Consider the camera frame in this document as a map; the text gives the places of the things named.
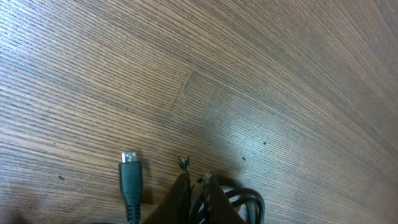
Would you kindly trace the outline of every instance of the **wooden surface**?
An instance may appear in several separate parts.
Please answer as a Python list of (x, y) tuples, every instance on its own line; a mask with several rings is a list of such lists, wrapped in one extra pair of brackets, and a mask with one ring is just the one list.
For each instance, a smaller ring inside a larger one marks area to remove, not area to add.
[(180, 154), (266, 223), (398, 222), (397, 1), (0, 4), (1, 223), (125, 223), (127, 151), (144, 218)]

